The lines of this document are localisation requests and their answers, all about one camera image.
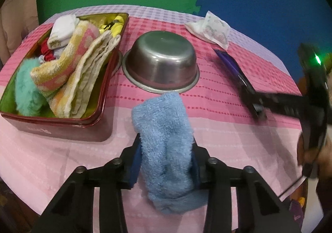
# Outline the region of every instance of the green light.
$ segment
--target green light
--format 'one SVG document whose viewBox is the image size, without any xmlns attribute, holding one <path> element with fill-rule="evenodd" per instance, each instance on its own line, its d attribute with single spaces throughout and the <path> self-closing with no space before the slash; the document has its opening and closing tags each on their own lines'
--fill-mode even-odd
<svg viewBox="0 0 332 233">
<path fill-rule="evenodd" d="M 317 63 L 321 64 L 322 62 L 320 61 L 319 57 L 317 55 L 315 55 Z"/>
</svg>

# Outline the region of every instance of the folded blue cloth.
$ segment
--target folded blue cloth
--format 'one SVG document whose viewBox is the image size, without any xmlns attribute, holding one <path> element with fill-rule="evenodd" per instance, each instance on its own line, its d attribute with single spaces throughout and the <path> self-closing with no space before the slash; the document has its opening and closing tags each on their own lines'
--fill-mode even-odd
<svg viewBox="0 0 332 233">
<path fill-rule="evenodd" d="M 197 209 L 207 190 L 195 190 L 189 170 L 194 140 L 178 93 L 165 93 L 132 109 L 132 123 L 142 142 L 142 173 L 148 197 L 165 214 Z"/>
</svg>

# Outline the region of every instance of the blue foam mat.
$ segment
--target blue foam mat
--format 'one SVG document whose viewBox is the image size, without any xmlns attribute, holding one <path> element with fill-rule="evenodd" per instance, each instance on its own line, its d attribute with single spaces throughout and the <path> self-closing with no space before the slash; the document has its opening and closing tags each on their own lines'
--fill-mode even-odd
<svg viewBox="0 0 332 233">
<path fill-rule="evenodd" d="M 210 10 L 272 51 L 295 81 L 303 75 L 297 56 L 301 42 L 332 52 L 332 9 L 326 0 L 197 0 L 196 5 L 199 16 Z"/>
</svg>

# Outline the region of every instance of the metal bowl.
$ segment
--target metal bowl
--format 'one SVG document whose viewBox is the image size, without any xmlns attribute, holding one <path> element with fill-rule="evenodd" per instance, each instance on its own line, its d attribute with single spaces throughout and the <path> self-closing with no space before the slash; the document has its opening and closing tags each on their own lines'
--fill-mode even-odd
<svg viewBox="0 0 332 233">
<path fill-rule="evenodd" d="M 193 88 L 200 77 L 195 49 L 184 37 L 167 31 L 141 35 L 122 61 L 126 77 L 152 93 Z"/>
</svg>

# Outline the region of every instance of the checkered tablecloth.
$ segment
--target checkered tablecloth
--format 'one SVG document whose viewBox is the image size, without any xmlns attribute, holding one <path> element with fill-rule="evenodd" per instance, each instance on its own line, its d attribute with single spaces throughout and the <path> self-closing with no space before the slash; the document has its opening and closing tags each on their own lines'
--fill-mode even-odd
<svg viewBox="0 0 332 233">
<path fill-rule="evenodd" d="M 137 37 L 150 30 L 167 30 L 186 37 L 195 48 L 200 79 L 193 89 L 181 94 L 181 97 L 197 143 L 229 166 L 254 166 L 276 193 L 300 175 L 296 166 L 296 143 L 300 132 L 298 121 L 268 112 L 268 120 L 264 124 L 257 126 L 253 122 L 214 54 L 212 45 L 194 37 L 183 26 L 185 22 L 199 19 L 197 16 L 128 5 L 89 7 L 56 14 L 29 34 L 8 60 L 0 72 L 1 90 L 26 52 L 55 19 L 73 12 L 76 15 L 128 12 L 130 20 L 120 45 L 122 53 L 132 47 Z M 296 84 L 275 55 L 235 30 L 231 31 L 230 41 L 228 53 L 237 60 L 257 90 L 298 93 Z M 107 109 L 111 89 L 116 88 L 117 94 L 112 97 L 116 100 L 113 134 L 105 142 L 72 142 L 36 136 L 19 132 L 0 118 L 0 175 L 36 212 L 43 211 L 78 165 L 88 168 L 101 166 L 132 144 L 136 133 L 131 124 L 131 108 L 156 94 L 131 84 L 121 69 L 117 73 L 119 82 L 110 86 L 106 101 Z M 203 230 L 205 208 L 182 216 L 162 215 L 147 200 L 141 178 L 134 189 L 123 191 L 122 195 L 129 232 L 195 233 Z M 236 204 L 233 207 L 235 228 Z"/>
</svg>

